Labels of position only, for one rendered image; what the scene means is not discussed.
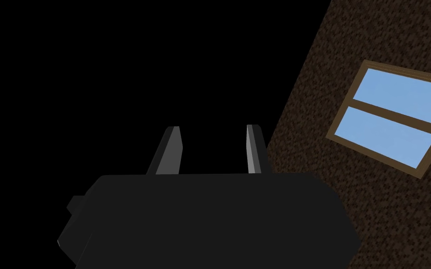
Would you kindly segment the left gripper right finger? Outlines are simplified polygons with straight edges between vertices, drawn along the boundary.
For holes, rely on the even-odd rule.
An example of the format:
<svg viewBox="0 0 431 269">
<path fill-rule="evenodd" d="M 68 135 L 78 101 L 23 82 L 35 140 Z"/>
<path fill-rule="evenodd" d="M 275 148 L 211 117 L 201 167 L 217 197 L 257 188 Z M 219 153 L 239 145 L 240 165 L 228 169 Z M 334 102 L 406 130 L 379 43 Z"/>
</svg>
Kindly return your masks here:
<svg viewBox="0 0 431 269">
<path fill-rule="evenodd" d="M 263 133 L 259 125 L 246 126 L 246 154 L 249 174 L 272 173 Z"/>
</svg>

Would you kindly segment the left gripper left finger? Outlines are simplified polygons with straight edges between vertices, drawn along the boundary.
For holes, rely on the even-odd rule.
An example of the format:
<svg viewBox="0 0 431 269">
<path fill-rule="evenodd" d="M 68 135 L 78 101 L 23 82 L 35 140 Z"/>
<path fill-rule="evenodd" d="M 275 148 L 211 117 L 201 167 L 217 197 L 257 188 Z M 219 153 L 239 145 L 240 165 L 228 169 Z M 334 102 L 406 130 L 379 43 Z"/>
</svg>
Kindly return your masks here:
<svg viewBox="0 0 431 269">
<path fill-rule="evenodd" d="M 151 161 L 147 175 L 179 174 L 183 152 L 180 128 L 168 127 Z"/>
</svg>

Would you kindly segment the brown framed window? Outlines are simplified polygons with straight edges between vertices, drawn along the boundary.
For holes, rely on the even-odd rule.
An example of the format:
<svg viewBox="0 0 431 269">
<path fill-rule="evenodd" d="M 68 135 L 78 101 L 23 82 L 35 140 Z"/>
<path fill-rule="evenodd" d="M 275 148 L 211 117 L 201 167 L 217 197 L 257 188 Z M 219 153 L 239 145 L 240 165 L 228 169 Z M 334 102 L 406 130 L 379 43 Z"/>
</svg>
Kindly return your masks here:
<svg viewBox="0 0 431 269">
<path fill-rule="evenodd" d="M 363 60 L 326 137 L 421 178 L 431 165 L 431 73 Z"/>
</svg>

